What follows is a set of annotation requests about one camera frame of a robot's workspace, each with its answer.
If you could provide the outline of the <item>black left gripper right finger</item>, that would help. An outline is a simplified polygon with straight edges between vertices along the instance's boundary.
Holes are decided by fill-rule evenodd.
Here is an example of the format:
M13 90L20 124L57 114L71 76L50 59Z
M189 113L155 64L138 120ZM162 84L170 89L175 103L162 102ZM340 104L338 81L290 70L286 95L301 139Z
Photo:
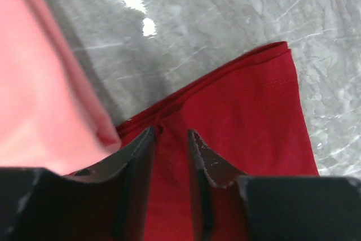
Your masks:
M188 132L194 240L359 240L360 180L255 177Z

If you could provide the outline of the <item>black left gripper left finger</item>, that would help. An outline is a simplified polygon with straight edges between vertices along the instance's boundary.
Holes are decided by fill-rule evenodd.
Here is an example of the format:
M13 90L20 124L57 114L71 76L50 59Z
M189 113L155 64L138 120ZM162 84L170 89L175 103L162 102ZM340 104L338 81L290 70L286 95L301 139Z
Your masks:
M2 240L142 240L154 130L74 175L1 169Z

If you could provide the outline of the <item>red t shirt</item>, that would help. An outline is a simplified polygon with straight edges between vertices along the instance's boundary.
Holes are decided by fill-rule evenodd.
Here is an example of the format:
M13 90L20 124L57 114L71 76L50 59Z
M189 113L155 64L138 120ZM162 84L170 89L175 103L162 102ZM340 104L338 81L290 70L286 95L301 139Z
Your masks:
M145 240L192 240L188 139L196 130L254 176L318 174L291 50L269 43L208 73L120 125L130 143L155 128Z

